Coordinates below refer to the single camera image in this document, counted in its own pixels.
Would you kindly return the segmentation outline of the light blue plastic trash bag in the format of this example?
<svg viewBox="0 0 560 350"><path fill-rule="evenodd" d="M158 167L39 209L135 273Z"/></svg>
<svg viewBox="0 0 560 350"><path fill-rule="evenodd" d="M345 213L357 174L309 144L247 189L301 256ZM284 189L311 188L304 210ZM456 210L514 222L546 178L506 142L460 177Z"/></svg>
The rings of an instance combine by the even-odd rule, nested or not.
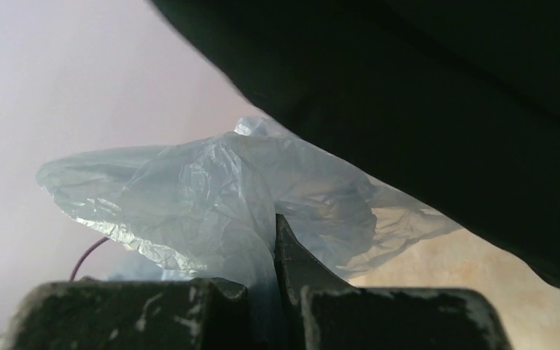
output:
<svg viewBox="0 0 560 350"><path fill-rule="evenodd" d="M459 225L277 122L176 146L84 152L36 174L70 219L158 265L164 279L220 277L248 289L253 331L281 342L276 216L342 279Z"/></svg>

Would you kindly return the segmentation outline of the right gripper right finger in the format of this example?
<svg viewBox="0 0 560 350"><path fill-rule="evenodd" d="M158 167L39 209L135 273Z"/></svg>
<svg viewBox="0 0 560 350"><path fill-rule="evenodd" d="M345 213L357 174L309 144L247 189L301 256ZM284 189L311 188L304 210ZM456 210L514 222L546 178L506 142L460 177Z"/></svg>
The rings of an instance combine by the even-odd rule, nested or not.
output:
<svg viewBox="0 0 560 350"><path fill-rule="evenodd" d="M506 350L492 304L465 288L354 287L276 216L274 265L288 349Z"/></svg>

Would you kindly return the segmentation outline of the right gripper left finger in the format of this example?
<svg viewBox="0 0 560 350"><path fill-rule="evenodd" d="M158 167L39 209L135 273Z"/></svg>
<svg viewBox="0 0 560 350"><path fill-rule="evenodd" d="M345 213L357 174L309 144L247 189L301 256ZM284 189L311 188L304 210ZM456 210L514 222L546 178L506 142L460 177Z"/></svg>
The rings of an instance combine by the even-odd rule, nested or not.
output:
<svg viewBox="0 0 560 350"><path fill-rule="evenodd" d="M222 279L41 284L0 349L250 349L246 288Z"/></svg>

